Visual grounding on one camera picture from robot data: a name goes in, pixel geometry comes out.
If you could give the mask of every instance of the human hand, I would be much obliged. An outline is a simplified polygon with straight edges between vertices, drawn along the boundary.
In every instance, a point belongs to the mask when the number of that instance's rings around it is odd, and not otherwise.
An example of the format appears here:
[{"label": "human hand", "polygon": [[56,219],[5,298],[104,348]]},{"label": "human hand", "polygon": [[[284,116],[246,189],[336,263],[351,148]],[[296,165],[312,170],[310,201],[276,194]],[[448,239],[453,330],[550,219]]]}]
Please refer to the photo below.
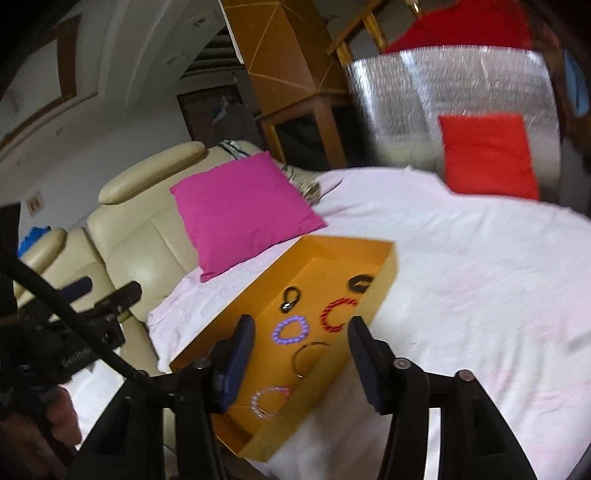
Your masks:
[{"label": "human hand", "polygon": [[[53,436],[68,446],[82,441],[78,427],[78,416],[74,411],[70,394],[63,387],[58,387],[56,399],[47,407],[47,420],[53,424]],[[39,478],[49,475],[55,455],[37,425],[28,417],[13,413],[0,423],[6,438],[12,444],[31,473]]]}]

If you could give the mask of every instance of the light blue object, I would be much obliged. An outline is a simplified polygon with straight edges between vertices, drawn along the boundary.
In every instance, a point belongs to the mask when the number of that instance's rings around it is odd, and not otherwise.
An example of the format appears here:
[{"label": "light blue object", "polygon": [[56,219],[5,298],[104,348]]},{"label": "light blue object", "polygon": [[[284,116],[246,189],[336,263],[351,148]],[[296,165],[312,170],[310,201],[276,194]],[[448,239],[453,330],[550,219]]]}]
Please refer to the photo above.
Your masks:
[{"label": "light blue object", "polygon": [[564,72],[566,74],[566,89],[574,115],[576,117],[587,115],[589,113],[589,92],[585,74],[567,50],[564,51]]}]

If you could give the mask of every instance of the red pillow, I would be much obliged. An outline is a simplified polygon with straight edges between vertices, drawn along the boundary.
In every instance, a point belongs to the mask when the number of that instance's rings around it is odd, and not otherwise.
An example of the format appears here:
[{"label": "red pillow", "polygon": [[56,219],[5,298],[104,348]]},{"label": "red pillow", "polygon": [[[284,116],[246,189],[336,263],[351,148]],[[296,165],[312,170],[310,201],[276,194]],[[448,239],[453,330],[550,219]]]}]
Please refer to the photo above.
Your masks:
[{"label": "red pillow", "polygon": [[525,13],[515,0],[459,0],[425,15],[385,53],[442,45],[532,48]]},{"label": "red pillow", "polygon": [[540,199],[521,115],[442,115],[439,123],[452,191]]}]

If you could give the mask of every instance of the orange tray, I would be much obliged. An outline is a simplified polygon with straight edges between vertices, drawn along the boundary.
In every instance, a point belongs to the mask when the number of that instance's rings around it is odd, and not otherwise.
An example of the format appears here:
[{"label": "orange tray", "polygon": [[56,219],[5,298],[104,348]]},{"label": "orange tray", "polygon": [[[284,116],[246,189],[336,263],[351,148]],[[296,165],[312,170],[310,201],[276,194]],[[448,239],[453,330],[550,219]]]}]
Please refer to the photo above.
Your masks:
[{"label": "orange tray", "polygon": [[[320,324],[321,312],[333,300],[354,298],[359,302],[357,307],[335,308],[328,322],[339,325],[354,315],[361,315],[370,323],[396,273],[392,242],[304,236],[228,305],[171,363],[171,368],[178,371],[207,355],[215,342],[232,334],[241,315],[251,315],[256,321],[255,345],[238,399],[225,415],[214,415],[212,422],[217,437],[235,454],[266,462],[322,400],[349,359],[346,328],[339,333],[327,332]],[[375,277],[370,288],[364,294],[350,291],[349,279],[361,274]],[[280,306],[284,291],[290,286],[301,291],[301,298],[285,314]],[[294,315],[307,319],[308,337],[292,345],[273,342],[271,336],[277,324]],[[300,332],[300,325],[293,323],[281,336],[297,336]],[[310,346],[297,356],[297,368],[305,375],[301,379],[293,370],[293,356],[305,343],[318,341],[330,346]],[[250,400],[254,392],[269,385],[289,387],[291,395],[288,400],[281,393],[262,397],[261,407],[278,414],[261,420],[250,409]]]}]

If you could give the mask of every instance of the sofa armrest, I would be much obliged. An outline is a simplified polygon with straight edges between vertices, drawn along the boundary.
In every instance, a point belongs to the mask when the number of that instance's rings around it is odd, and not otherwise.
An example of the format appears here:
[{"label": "sofa armrest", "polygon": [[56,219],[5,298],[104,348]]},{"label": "sofa armrest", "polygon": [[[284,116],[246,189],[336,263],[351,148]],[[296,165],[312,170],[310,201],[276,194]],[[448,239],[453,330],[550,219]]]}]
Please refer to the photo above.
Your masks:
[{"label": "sofa armrest", "polygon": [[122,324],[125,343],[121,347],[121,358],[138,370],[145,370],[151,377],[162,375],[158,371],[158,356],[148,337],[145,325],[130,316]]}]

